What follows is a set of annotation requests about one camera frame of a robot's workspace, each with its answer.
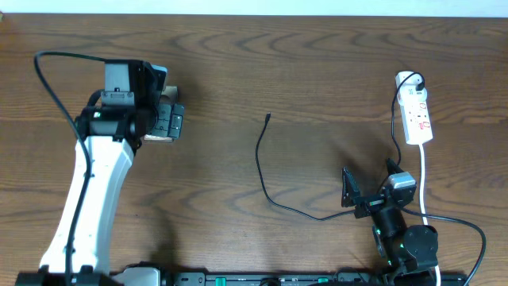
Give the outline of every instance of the wooden table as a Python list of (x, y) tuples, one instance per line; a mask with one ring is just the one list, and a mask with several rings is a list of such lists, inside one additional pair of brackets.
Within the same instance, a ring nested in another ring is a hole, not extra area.
[[(487, 235), (474, 285), (508, 271), (508, 20), (404, 17), (6, 15), (0, 23), (0, 284), (34, 271), (60, 220), (75, 139), (36, 77), (33, 54), (62, 50), (142, 59), (171, 69), (187, 107), (173, 145), (145, 144), (124, 182), (111, 265), (138, 261), (211, 272), (380, 267), (371, 220), (314, 222), (341, 209), (341, 168), (372, 191), (396, 157), (394, 76), (425, 75), (434, 139), (425, 144), (428, 212)], [(73, 115), (104, 85), (103, 66), (47, 58), (43, 69)], [(418, 147), (402, 168), (419, 177)], [(417, 209), (416, 203), (411, 208)], [(420, 223), (406, 215), (408, 224)], [(479, 235), (431, 221), (442, 271), (469, 272)]]

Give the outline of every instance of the white wall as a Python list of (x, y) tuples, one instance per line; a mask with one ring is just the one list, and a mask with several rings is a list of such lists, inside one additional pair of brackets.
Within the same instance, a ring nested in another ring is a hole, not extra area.
[(4, 13), (508, 17), (508, 0), (1, 0)]

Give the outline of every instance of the white power strip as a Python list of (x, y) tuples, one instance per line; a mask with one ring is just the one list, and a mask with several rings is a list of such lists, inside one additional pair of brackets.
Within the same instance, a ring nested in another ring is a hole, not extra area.
[[(411, 75), (411, 71), (401, 71), (395, 76), (396, 87)], [(412, 75), (399, 89), (398, 104), (402, 112), (402, 124), (406, 143), (410, 145), (423, 144), (433, 138), (430, 127), (429, 110), (427, 109), (427, 90), (416, 90), (416, 86), (423, 79), (420, 75)]]

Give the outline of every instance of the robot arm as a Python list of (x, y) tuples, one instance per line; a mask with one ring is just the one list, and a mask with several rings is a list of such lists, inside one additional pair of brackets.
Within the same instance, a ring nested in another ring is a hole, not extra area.
[[(134, 153), (126, 140), (113, 141), (108, 136), (90, 136), (85, 140), (92, 161), (92, 177), (75, 231), (72, 272), (85, 265), (94, 272), (110, 272), (110, 237), (120, 189), (127, 171), (133, 164)], [(51, 273), (65, 271), (65, 247), (72, 216), (83, 185), (86, 163), (79, 144), (75, 147), (76, 162), (71, 190), (62, 218), (48, 251), (42, 257), (40, 269)]]
[[(107, 276), (118, 198), (136, 150), (141, 146), (140, 138), (178, 139), (184, 107), (176, 103), (177, 88), (165, 86), (166, 68), (141, 60), (106, 60), (105, 74), (105, 89), (90, 97), (75, 120), (90, 156), (91, 176), (75, 228), (71, 273)], [(96, 106), (99, 99), (101, 106)], [(67, 239), (87, 169), (80, 143), (76, 144), (75, 151), (74, 176), (63, 215), (40, 262), (40, 272), (57, 276), (66, 270)]]

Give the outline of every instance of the white cable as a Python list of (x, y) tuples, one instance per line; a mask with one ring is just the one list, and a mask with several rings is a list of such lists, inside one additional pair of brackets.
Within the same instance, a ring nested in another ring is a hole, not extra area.
[[(420, 211), (422, 214), (426, 214), (425, 212), (425, 193), (424, 193), (424, 183), (425, 183), (425, 153), (423, 151), (423, 144), (418, 144), (420, 147), (420, 162), (421, 162), (421, 175), (420, 175)], [(427, 218), (422, 217), (423, 224), (428, 226)], [(434, 268), (436, 271), (436, 286), (441, 286), (441, 271), (439, 270), (439, 265), (436, 265)]]

